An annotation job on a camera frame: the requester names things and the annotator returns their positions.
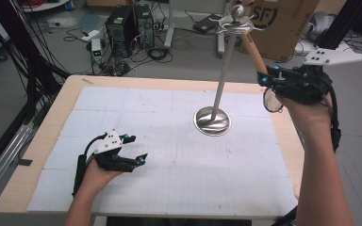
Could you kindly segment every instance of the black device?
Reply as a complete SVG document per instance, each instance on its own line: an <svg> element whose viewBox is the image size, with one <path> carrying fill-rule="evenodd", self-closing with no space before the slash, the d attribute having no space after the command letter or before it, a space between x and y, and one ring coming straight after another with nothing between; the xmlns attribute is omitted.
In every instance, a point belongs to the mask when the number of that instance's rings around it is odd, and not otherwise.
<svg viewBox="0 0 362 226"><path fill-rule="evenodd" d="M127 42L137 37L134 10L131 6L116 6L105 26L110 41Z"/></svg>
<svg viewBox="0 0 362 226"><path fill-rule="evenodd" d="M113 142L113 145L111 146L114 148L109 147L104 152L93 153L87 160L88 149L90 148L91 144L98 139L103 139L107 143ZM147 153L137 156L135 159L123 158L119 156L119 151L122 149L122 145L134 142L135 139L135 136L129 136L127 134L118 136L115 130L111 131L109 134L104 133L103 135L94 138L87 145L84 154L78 156L77 169L74 178L74 191L72 195L75 196L78 188L80 188L84 174L87 170L87 166L92 159L96 160L96 163L100 168L108 171L132 172L135 168L145 165L145 159L148 155Z"/></svg>
<svg viewBox="0 0 362 226"><path fill-rule="evenodd" d="M331 85L332 80L322 70L322 66L302 65L293 69L285 69L278 66L267 66L266 68L268 73L257 72L257 82L260 86L272 89L277 95L305 105L313 105L325 101L332 115L331 139L335 151L341 137L337 120L337 96ZM325 95L328 93L331 95L332 106L327 103L325 98Z"/></svg>
<svg viewBox="0 0 362 226"><path fill-rule="evenodd" d="M132 56L131 41L113 42L111 49L114 57L129 58Z"/></svg>
<svg viewBox="0 0 362 226"><path fill-rule="evenodd" d="M154 48L154 18L151 9L146 4L140 4L134 6L134 11L139 33L140 49Z"/></svg>
<svg viewBox="0 0 362 226"><path fill-rule="evenodd" d="M218 22L213 20L220 20L221 17L216 14L210 14L207 17L205 17L202 21L194 24L192 26L193 29L205 34L207 31L216 28Z"/></svg>

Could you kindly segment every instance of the round metal base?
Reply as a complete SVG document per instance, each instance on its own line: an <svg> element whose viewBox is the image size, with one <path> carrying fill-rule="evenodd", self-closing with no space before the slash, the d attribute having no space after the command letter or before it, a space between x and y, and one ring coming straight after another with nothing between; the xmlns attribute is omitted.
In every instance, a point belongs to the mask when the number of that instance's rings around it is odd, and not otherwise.
<svg viewBox="0 0 362 226"><path fill-rule="evenodd" d="M193 116L193 122L196 128L208 136L224 135L231 127L230 117L225 111L218 108L216 119L213 121L211 119L212 112L212 106L207 106L196 111Z"/></svg>

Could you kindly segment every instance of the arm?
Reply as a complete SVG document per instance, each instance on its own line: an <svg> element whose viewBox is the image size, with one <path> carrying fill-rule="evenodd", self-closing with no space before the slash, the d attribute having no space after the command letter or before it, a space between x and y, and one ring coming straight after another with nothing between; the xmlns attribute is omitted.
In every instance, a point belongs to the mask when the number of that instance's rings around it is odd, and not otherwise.
<svg viewBox="0 0 362 226"><path fill-rule="evenodd" d="M104 169L100 169L96 161L92 159L87 167L87 171L85 172L81 187L75 194L64 225L90 225L92 204L95 196L113 178L120 174L121 172L118 171L106 171Z"/></svg>
<svg viewBox="0 0 362 226"><path fill-rule="evenodd" d="M277 96L288 108L304 140L304 171L297 225L354 225L331 141L331 118L324 105L300 105Z"/></svg>

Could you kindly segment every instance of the silver stand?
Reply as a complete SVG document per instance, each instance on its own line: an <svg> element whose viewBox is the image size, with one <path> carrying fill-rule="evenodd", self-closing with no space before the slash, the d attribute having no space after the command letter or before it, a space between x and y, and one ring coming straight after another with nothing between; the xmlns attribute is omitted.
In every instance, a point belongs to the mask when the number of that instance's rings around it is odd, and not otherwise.
<svg viewBox="0 0 362 226"><path fill-rule="evenodd" d="M251 20L244 15L243 6L236 5L232 9L231 16L226 16L219 20L219 33L229 32L230 39L225 51L224 61L222 62L222 73L217 87L216 99L213 107L206 106L198 110L193 117L196 128L208 136L224 135L231 128L230 117L225 111L219 109L219 105L237 35L255 29Z"/></svg>

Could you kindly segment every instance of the wooden table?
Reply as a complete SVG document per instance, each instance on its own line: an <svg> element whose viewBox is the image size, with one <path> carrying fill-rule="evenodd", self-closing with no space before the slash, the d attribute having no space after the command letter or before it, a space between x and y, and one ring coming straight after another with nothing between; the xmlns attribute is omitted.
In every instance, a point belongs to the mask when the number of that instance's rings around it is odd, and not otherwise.
<svg viewBox="0 0 362 226"><path fill-rule="evenodd" d="M27 213L26 208L38 184L45 160L53 150L60 130L74 108L80 91L87 86L135 89L179 89L216 91L217 82L165 80L126 77L73 75L69 77L46 115L24 159L32 160L29 167L18 166L0 197L1 213ZM257 84L226 83L224 92L261 94ZM288 111L271 114L271 121L294 188L299 196L304 151Z"/></svg>

